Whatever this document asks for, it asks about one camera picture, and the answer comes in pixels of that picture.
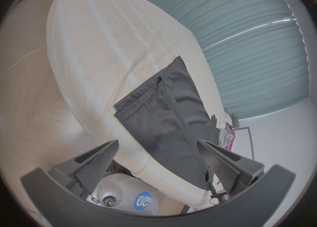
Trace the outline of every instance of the blue sticker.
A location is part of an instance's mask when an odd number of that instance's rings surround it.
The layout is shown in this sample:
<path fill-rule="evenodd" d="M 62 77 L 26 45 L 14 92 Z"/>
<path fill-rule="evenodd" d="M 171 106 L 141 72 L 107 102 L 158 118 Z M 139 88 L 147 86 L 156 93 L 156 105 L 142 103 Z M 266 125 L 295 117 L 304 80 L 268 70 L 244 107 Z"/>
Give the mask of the blue sticker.
<path fill-rule="evenodd" d="M 136 210 L 146 209 L 151 203 L 151 194 L 149 192 L 140 193 L 134 200 L 133 207 Z"/>

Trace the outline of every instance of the mattress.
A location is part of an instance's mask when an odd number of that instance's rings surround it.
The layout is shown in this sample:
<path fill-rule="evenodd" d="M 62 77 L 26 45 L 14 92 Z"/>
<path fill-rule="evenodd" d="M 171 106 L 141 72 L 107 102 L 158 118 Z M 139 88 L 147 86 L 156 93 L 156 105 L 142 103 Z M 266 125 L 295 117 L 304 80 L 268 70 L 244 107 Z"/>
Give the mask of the mattress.
<path fill-rule="evenodd" d="M 54 0 L 47 49 L 67 105 L 95 142 L 118 139 L 115 160 L 134 176 L 189 206 L 206 203 L 208 192 L 155 161 L 113 106 L 180 55 L 208 115 L 216 115 L 217 127 L 225 123 L 215 80 L 191 31 L 147 0 Z"/>

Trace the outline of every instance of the round lens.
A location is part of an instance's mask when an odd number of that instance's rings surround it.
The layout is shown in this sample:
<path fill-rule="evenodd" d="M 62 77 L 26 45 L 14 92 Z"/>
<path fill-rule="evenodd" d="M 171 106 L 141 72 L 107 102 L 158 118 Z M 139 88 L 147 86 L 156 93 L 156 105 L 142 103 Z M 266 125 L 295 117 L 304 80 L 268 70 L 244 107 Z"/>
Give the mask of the round lens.
<path fill-rule="evenodd" d="M 116 204 L 116 201 L 117 199 L 112 195 L 108 195 L 102 199 L 102 203 L 107 207 L 114 206 Z"/>

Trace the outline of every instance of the wooden floor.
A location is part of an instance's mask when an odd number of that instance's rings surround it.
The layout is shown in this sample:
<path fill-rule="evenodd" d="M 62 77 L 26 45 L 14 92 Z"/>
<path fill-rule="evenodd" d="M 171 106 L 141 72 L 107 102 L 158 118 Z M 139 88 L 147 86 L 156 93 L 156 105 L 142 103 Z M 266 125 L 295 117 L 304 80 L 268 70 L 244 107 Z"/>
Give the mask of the wooden floor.
<path fill-rule="evenodd" d="M 39 222 L 20 177 L 97 146 L 69 111 L 48 61 L 46 20 L 52 3 L 21 1 L 0 30 L 0 170 Z M 162 196 L 159 215 L 179 214 L 183 206 Z"/>

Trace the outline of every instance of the curtain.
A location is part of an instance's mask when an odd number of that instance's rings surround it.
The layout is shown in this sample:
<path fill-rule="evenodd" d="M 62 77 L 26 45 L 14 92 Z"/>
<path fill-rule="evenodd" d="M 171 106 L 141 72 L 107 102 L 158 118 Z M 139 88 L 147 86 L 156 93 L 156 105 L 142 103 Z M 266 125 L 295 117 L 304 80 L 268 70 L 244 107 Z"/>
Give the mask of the curtain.
<path fill-rule="evenodd" d="M 271 23 L 204 50 L 229 114 L 259 116 L 308 97 L 307 53 L 285 0 L 149 1 L 191 30 L 202 50 Z"/>

